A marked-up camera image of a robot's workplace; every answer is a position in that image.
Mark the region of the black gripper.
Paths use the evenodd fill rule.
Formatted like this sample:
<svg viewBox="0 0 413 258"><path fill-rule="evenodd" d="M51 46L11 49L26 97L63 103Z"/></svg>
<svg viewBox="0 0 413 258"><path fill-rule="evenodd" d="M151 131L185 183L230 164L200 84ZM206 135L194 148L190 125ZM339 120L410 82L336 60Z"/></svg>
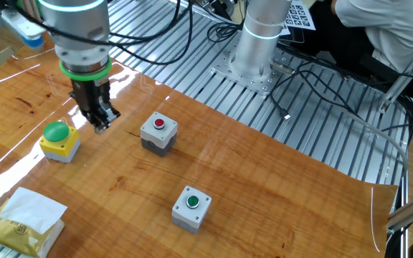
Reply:
<svg viewBox="0 0 413 258"><path fill-rule="evenodd" d="M93 127L95 133L103 134L120 112L110 105L110 83L108 77L97 80L80 81L71 79L70 96L76 101L81 114ZM100 120L94 113L100 113Z"/></svg>

